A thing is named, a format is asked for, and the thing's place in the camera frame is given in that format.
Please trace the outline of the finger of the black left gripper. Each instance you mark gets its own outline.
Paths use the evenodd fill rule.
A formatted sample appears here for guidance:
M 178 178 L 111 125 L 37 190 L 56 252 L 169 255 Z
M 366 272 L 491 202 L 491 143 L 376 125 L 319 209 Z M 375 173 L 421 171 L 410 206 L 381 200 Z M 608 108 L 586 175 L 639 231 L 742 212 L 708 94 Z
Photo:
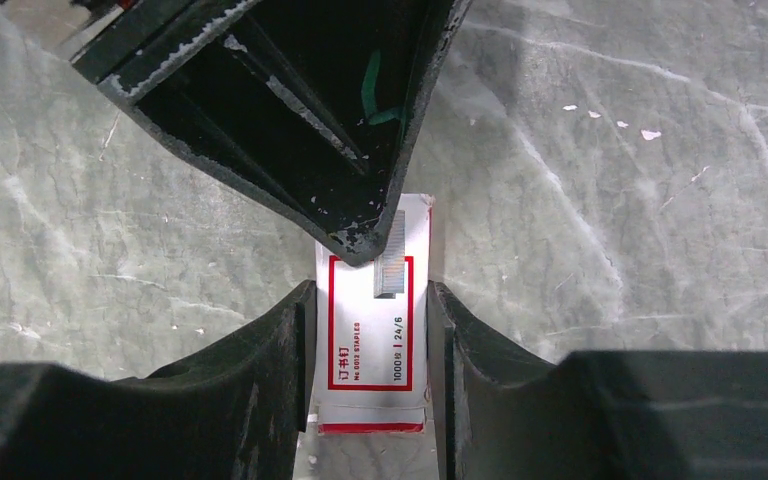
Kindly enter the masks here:
M 465 1 L 123 1 L 72 60 L 168 151 L 357 266 L 385 248 Z

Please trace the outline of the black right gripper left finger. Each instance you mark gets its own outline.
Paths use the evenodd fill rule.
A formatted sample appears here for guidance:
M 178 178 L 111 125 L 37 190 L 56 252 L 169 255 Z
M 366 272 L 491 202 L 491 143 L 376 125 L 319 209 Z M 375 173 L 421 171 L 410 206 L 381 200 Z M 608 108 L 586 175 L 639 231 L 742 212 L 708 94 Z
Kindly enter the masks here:
M 289 479 L 307 425 L 316 286 L 144 377 L 0 363 L 0 479 Z

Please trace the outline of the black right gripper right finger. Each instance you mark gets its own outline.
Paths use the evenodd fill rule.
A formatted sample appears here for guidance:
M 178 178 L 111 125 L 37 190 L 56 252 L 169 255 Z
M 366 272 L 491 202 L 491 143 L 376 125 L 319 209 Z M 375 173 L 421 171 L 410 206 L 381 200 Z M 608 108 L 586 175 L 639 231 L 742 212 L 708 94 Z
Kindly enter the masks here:
M 427 290 L 443 479 L 768 479 L 768 352 L 575 351 L 552 364 Z

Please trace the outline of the red white staple box sleeve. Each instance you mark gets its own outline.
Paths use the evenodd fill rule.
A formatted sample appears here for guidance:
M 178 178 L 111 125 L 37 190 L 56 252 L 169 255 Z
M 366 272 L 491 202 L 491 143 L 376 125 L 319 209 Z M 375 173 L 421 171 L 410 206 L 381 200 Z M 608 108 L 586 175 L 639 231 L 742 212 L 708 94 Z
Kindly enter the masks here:
M 402 195 L 384 252 L 361 266 L 315 248 L 313 394 L 322 434 L 425 428 L 433 205 L 428 194 Z

